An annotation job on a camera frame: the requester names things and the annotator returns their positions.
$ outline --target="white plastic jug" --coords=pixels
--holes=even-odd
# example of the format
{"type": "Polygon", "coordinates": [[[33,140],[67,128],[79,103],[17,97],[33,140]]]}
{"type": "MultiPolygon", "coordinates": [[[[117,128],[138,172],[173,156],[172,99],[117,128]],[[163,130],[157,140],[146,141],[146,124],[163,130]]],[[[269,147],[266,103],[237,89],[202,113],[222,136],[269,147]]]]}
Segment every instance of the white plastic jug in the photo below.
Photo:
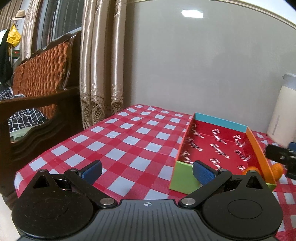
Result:
{"type": "Polygon", "coordinates": [[[287,147],[296,133],[296,75],[286,73],[267,135],[276,143],[287,147]]]}

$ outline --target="cardboard tray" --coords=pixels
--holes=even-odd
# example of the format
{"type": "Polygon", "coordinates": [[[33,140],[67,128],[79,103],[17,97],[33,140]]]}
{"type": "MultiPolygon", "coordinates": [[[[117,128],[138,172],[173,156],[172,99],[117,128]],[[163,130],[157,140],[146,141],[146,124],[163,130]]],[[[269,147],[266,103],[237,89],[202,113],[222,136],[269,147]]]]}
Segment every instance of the cardboard tray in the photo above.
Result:
{"type": "Polygon", "coordinates": [[[241,175],[248,167],[256,167],[270,189],[276,187],[268,161],[247,126],[195,113],[176,156],[170,189],[189,194],[200,187],[192,174],[196,160],[235,175],[241,175]]]}

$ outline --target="orange cushion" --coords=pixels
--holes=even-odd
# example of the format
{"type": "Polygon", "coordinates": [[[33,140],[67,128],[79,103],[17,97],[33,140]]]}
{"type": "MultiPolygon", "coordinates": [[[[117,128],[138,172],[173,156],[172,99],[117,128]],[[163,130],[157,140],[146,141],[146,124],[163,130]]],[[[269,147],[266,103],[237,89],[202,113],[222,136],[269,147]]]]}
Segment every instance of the orange cushion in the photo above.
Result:
{"type": "Polygon", "coordinates": [[[18,95],[21,89],[21,80],[24,73],[25,64],[20,64],[15,68],[13,74],[12,91],[14,95],[18,95]]]}
{"type": "MultiPolygon", "coordinates": [[[[26,97],[45,96],[60,88],[67,61],[69,42],[58,44],[24,63],[19,93],[26,97]]],[[[54,116],[56,105],[41,107],[47,118],[54,116]]]]}

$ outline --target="round gripper disc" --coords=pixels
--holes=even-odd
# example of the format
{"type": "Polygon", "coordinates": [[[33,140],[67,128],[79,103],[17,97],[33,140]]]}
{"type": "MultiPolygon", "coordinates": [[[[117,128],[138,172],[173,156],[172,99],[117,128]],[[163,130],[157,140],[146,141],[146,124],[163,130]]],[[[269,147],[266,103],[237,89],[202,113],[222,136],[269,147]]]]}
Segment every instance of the round gripper disc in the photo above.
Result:
{"type": "Polygon", "coordinates": [[[71,191],[45,190],[16,203],[12,220],[20,233],[33,238],[58,239],[85,227],[93,215],[91,202],[71,191]]]}
{"type": "Polygon", "coordinates": [[[250,188],[214,195],[204,203],[203,217],[211,228],[226,237],[241,240],[268,237],[280,227],[282,210],[260,191],[250,188]]]}

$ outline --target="blue gripper pad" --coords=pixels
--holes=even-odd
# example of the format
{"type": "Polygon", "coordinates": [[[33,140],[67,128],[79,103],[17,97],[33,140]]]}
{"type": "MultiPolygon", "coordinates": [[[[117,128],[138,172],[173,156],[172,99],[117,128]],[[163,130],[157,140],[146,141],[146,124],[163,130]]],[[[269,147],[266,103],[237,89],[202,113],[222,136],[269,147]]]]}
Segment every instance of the blue gripper pad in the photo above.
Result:
{"type": "Polygon", "coordinates": [[[89,184],[93,185],[96,180],[102,175],[102,171],[102,163],[101,161],[97,160],[90,163],[85,168],[81,169],[79,171],[79,176],[81,176],[81,178],[87,181],[89,184]]]}
{"type": "Polygon", "coordinates": [[[288,145],[288,149],[296,151],[296,142],[290,142],[288,145]]]}
{"type": "Polygon", "coordinates": [[[202,164],[199,161],[195,161],[192,166],[193,176],[202,184],[206,185],[213,180],[218,172],[211,167],[202,164]]]}

